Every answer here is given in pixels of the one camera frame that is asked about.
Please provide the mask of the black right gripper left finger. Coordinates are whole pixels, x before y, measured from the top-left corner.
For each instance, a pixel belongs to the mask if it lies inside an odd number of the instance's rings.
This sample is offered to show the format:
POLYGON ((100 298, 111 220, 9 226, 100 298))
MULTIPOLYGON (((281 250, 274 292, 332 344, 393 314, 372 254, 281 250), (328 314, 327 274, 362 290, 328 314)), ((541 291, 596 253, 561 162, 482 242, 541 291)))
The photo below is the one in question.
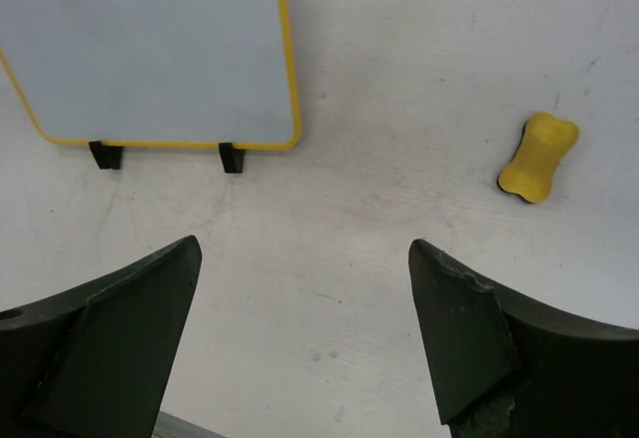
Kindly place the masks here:
POLYGON ((151 436, 201 263, 189 235, 2 311, 2 436, 151 436))

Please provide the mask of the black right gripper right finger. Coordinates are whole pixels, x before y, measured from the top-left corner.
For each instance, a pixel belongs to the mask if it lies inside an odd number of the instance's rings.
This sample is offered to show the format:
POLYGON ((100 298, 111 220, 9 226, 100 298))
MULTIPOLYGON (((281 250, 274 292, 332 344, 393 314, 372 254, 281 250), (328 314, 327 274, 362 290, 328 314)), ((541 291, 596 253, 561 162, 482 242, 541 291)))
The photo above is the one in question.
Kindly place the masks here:
POLYGON ((634 437, 638 333, 493 281, 425 240, 408 253, 440 422, 454 437, 634 437))

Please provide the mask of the yellow black whiteboard eraser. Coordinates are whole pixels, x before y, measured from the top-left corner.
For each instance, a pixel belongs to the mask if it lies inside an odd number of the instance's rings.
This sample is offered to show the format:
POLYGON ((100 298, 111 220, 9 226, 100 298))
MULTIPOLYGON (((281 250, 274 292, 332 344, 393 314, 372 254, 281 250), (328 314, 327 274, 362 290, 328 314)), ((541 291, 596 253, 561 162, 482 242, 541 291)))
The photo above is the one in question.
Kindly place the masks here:
POLYGON ((564 157, 579 140, 578 126, 539 112, 525 123, 520 143, 497 177, 499 188, 529 204, 545 201, 564 157))

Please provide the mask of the yellow framed whiteboard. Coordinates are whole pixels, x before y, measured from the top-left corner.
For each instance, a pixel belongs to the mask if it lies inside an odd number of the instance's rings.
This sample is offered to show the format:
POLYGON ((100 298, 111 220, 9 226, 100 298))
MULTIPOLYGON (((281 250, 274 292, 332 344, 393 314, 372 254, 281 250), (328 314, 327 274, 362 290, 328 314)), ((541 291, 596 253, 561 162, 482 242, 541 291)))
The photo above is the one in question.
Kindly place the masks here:
POLYGON ((1 63, 64 146, 293 147, 288 0, 1 0, 1 63))

